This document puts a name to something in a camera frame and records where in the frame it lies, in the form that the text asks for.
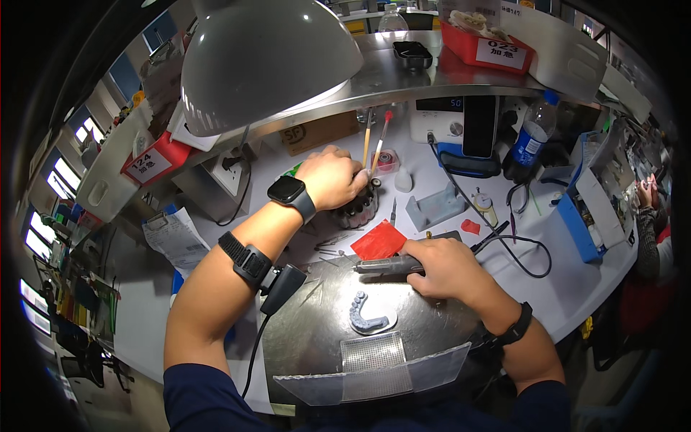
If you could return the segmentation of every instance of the metal shelf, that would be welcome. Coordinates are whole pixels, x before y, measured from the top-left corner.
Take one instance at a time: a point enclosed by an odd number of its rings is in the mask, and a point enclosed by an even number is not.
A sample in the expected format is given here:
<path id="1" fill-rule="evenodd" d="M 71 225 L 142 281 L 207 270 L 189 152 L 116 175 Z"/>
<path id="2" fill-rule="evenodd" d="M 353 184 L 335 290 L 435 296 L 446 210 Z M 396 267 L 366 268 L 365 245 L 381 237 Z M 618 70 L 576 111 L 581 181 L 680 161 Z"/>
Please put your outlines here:
<path id="1" fill-rule="evenodd" d="M 334 95 L 294 111 L 282 111 L 251 125 L 248 140 L 280 131 L 296 124 L 317 120 L 368 106 L 407 102 L 426 97 L 462 95 L 501 95 L 538 97 L 545 89 L 530 75 L 516 75 L 495 69 L 469 66 L 443 46 L 442 34 L 435 30 L 373 33 L 354 37 L 364 58 L 362 69 Z M 419 41 L 434 57 L 426 71 L 412 73 L 399 67 L 393 54 L 395 41 Z M 600 109 L 597 103 L 586 104 L 562 95 L 562 100 Z M 161 177 L 170 180 L 185 169 L 240 145 L 244 128 L 221 135 L 214 147 L 190 156 L 185 164 Z M 155 185 L 140 189 L 130 202 L 153 190 Z"/>

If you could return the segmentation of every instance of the white lamp shade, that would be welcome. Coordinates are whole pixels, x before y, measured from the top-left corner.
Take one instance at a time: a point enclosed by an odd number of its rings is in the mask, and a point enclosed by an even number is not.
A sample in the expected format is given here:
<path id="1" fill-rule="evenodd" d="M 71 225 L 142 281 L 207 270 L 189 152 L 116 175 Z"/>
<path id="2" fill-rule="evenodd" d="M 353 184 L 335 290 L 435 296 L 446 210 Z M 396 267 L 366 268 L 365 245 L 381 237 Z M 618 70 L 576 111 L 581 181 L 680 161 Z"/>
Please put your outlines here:
<path id="1" fill-rule="evenodd" d="M 181 89 L 187 127 L 196 136 L 262 120 L 346 81 L 362 67 L 348 29 L 317 1 L 200 3 Z"/>

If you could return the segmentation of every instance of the gray dental model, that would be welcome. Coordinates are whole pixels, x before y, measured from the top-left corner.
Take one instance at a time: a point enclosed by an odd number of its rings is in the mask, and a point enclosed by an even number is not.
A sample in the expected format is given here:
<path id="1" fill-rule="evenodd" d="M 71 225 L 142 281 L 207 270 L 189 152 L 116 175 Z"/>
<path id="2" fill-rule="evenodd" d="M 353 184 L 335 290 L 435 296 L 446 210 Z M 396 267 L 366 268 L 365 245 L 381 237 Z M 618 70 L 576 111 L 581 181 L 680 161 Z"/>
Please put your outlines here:
<path id="1" fill-rule="evenodd" d="M 362 305 L 365 303 L 365 300 L 367 300 L 367 294 L 363 291 L 358 291 L 352 301 L 352 307 L 350 308 L 350 322 L 352 325 L 357 330 L 363 332 L 388 326 L 389 320 L 387 317 L 364 319 L 360 316 L 360 311 L 362 310 Z"/>

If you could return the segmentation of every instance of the red wax sheet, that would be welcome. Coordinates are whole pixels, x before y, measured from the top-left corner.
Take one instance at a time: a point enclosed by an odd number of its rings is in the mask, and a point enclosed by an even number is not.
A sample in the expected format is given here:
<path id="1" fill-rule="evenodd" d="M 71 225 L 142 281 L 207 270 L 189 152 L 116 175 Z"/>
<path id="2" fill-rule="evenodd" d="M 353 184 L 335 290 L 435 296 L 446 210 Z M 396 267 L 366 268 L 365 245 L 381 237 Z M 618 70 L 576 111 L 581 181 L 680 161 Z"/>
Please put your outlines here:
<path id="1" fill-rule="evenodd" d="M 465 232 L 472 232 L 474 235 L 478 235 L 480 233 L 480 224 L 466 219 L 461 224 L 461 229 Z"/>
<path id="2" fill-rule="evenodd" d="M 401 250 L 406 240 L 406 237 L 398 229 L 395 229 L 388 220 L 384 219 L 350 247 L 361 260 L 367 261 L 391 258 L 393 254 Z"/>

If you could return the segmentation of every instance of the power outlet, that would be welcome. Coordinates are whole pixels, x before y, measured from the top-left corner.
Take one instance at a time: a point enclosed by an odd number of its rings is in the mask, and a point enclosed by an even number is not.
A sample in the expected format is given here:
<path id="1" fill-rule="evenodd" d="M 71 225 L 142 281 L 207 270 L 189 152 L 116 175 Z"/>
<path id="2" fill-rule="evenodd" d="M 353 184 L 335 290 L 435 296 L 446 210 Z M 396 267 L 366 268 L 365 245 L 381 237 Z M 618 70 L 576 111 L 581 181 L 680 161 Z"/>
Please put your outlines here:
<path id="1" fill-rule="evenodd" d="M 214 170 L 211 175 L 216 179 L 219 185 L 223 186 L 229 194 L 233 197 L 237 197 L 238 188 L 240 187 L 240 178 L 243 174 L 242 162 L 238 162 L 229 170 L 223 169 L 223 160 L 225 158 L 232 158 L 229 151 L 225 151 L 218 156 L 216 164 L 214 165 Z"/>

